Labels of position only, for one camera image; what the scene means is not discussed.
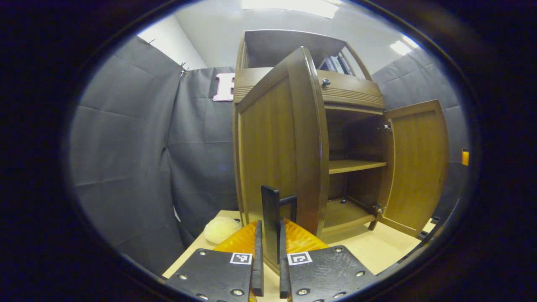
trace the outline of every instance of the wooden table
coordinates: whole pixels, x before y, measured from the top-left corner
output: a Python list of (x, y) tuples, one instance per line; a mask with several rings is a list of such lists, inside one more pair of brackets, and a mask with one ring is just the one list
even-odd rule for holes
[[(238, 211), (220, 211), (216, 216), (240, 219)], [(345, 234), (342, 233), (340, 238), (333, 236), (331, 238), (332, 242), (328, 242), (323, 239), (322, 235), (320, 237), (329, 246), (346, 246), (374, 274), (382, 272), (399, 261), (420, 242), (417, 238), (408, 236), (382, 223), (378, 223), (374, 231), (367, 229), (367, 224), (365, 224), (349, 230)], [(213, 249), (215, 247), (216, 245), (207, 241), (202, 233), (162, 276), (170, 278), (196, 249)], [(279, 276), (266, 264), (264, 268), (265, 295), (257, 297), (257, 300), (259, 302), (286, 301), (286, 299), (279, 299)]]

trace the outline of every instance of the open cabinet door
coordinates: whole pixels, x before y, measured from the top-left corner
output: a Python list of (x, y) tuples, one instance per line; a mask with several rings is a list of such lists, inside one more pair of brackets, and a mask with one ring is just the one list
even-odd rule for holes
[[(261, 186), (297, 196), (296, 223), (317, 233), (328, 199), (328, 130), (315, 66), (300, 47), (235, 106), (235, 176), (243, 223), (262, 219)], [(289, 218), (290, 205), (281, 209)]]
[(447, 129), (438, 100), (384, 114), (387, 165), (377, 220), (417, 236), (438, 205), (448, 168)]

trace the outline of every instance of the white wall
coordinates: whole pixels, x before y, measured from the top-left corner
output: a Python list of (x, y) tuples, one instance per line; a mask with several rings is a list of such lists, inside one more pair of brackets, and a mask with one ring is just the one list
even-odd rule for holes
[(175, 15), (170, 15), (154, 23), (140, 32), (138, 37), (146, 42), (155, 39), (151, 45), (178, 64), (186, 62), (184, 67), (189, 70), (207, 68), (207, 64), (186, 36)]

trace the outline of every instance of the drawer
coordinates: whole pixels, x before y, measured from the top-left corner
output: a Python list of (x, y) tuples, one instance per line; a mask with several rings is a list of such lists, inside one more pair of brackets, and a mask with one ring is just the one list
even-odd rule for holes
[[(317, 70), (317, 76), (325, 102), (386, 108), (375, 82), (325, 70)], [(330, 80), (330, 85), (322, 85), (324, 78)]]

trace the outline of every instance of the orange plastic part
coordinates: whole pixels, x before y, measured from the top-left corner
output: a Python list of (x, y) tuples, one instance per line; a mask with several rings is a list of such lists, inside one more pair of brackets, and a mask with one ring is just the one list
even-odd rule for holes
[[(327, 248), (326, 243), (296, 223), (285, 219), (286, 250), (288, 254)], [(255, 255), (257, 221), (251, 222), (217, 245), (213, 250), (226, 253), (250, 253)], [(250, 290), (249, 302), (257, 298)]]
[(467, 151), (467, 150), (462, 150), (462, 164), (467, 166), (468, 165), (468, 161), (470, 159), (470, 152)]

